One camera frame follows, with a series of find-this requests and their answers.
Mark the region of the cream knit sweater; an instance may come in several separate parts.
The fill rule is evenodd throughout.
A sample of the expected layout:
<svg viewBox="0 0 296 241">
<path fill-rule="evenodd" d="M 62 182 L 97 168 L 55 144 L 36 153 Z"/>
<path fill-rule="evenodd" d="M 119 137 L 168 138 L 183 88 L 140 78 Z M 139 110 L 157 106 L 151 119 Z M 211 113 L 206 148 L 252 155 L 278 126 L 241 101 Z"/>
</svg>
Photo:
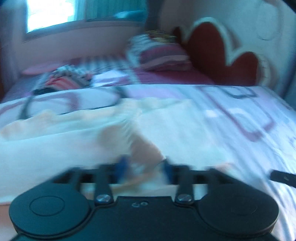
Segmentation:
<svg viewBox="0 0 296 241">
<path fill-rule="evenodd" d="M 204 111 L 188 99 L 125 99 L 96 110 L 45 110 L 1 129 L 1 204 L 72 167 L 128 156 L 123 189 L 146 182 L 165 158 L 229 169 L 231 156 Z"/>
</svg>

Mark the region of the patterned pastel bed quilt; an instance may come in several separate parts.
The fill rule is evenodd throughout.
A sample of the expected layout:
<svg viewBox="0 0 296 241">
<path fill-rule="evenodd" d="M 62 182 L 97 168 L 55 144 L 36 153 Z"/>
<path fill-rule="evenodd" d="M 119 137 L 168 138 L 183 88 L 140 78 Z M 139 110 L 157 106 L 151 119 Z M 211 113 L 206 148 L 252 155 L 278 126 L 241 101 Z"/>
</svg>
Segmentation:
<svg viewBox="0 0 296 241">
<path fill-rule="evenodd" d="M 214 136 L 232 158 L 227 173 L 272 196 L 280 208 L 273 229 L 279 240 L 295 240 L 295 189 L 268 179 L 272 169 L 295 173 L 295 111 L 268 88 L 215 85 L 128 85 L 53 92 L 1 104 L 1 129 L 45 110 L 64 115 L 120 104 L 125 99 L 191 100 L 204 111 Z M 123 189 L 113 185 L 115 196 L 172 196 L 165 185 L 161 162 L 148 181 Z M 1 240 L 16 235 L 8 208 L 1 204 Z"/>
</svg>

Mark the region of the red white heart headboard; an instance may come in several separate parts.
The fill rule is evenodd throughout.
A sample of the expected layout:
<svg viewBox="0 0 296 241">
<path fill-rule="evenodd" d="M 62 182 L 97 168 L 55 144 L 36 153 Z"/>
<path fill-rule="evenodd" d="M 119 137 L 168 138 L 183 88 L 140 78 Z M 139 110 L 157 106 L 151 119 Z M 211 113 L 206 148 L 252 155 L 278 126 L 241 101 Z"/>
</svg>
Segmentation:
<svg viewBox="0 0 296 241">
<path fill-rule="evenodd" d="M 231 31 L 217 19 L 208 16 L 190 27 L 175 27 L 173 35 L 192 66 L 215 84 L 274 86 L 271 64 L 262 51 L 254 46 L 236 46 Z"/>
</svg>

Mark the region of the gold patterned bag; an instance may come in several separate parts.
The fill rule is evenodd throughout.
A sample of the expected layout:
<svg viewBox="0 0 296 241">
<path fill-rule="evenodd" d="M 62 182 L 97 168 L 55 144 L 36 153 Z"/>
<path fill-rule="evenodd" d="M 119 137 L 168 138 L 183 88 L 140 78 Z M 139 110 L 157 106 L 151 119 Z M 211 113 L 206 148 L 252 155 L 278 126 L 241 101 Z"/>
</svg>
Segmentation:
<svg viewBox="0 0 296 241">
<path fill-rule="evenodd" d="M 145 32 L 150 39 L 161 43 L 176 43 L 176 37 L 162 30 L 151 30 Z"/>
</svg>

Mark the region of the striped folded pillow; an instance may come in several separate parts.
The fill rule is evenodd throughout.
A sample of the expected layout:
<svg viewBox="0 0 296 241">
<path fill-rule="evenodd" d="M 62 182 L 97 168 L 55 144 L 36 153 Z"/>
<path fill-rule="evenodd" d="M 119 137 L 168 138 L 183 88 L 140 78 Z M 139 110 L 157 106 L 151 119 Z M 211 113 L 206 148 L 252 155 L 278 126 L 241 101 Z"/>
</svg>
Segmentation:
<svg viewBox="0 0 296 241">
<path fill-rule="evenodd" d="M 192 63 L 178 43 L 160 42 L 148 34 L 129 39 L 125 56 L 134 68 L 145 71 L 187 71 Z"/>
</svg>

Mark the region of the window with teal curtain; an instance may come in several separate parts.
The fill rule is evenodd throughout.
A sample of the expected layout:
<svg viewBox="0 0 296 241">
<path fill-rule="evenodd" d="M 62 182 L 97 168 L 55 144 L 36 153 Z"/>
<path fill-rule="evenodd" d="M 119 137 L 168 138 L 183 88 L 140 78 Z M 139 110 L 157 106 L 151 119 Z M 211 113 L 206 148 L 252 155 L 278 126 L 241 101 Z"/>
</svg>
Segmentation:
<svg viewBox="0 0 296 241">
<path fill-rule="evenodd" d="M 147 1 L 26 1 L 25 40 L 36 39 L 100 22 L 143 25 Z"/>
</svg>

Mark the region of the pink flat pillow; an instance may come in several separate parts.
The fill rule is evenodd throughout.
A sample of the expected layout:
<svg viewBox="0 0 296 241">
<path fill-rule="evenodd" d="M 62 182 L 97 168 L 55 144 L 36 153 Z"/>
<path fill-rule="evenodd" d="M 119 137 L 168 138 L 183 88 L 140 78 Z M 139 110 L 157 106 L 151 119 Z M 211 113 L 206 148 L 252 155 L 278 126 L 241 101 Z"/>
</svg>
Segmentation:
<svg viewBox="0 0 296 241">
<path fill-rule="evenodd" d="M 42 64 L 37 64 L 34 66 L 30 66 L 22 71 L 22 75 L 39 75 L 46 72 L 53 71 L 58 67 L 63 66 L 64 62 L 46 62 Z"/>
</svg>

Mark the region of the red black striped garment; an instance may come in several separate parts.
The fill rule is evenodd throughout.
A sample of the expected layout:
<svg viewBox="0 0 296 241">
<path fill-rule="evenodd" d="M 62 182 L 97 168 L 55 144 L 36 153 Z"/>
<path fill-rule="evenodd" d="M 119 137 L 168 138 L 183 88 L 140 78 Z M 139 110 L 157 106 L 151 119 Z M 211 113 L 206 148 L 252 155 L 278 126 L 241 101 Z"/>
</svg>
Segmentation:
<svg viewBox="0 0 296 241">
<path fill-rule="evenodd" d="M 33 94 L 42 95 L 51 92 L 76 90 L 89 87 L 92 73 L 74 65 L 58 67 L 44 76 L 36 84 Z"/>
</svg>

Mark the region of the striped bed sheet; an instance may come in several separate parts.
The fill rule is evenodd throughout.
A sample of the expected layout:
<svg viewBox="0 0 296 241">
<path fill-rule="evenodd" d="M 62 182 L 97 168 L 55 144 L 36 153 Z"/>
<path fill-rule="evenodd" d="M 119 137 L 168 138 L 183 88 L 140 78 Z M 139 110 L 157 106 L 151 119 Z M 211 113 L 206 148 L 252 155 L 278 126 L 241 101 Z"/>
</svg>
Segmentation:
<svg viewBox="0 0 296 241">
<path fill-rule="evenodd" d="M 134 68 L 123 54 L 76 58 L 63 61 L 92 73 L 89 87 L 121 86 L 131 84 L 213 84 L 208 76 L 193 67 L 187 71 L 144 71 Z M 12 101 L 33 94 L 44 74 L 20 75 L 1 102 Z"/>
</svg>

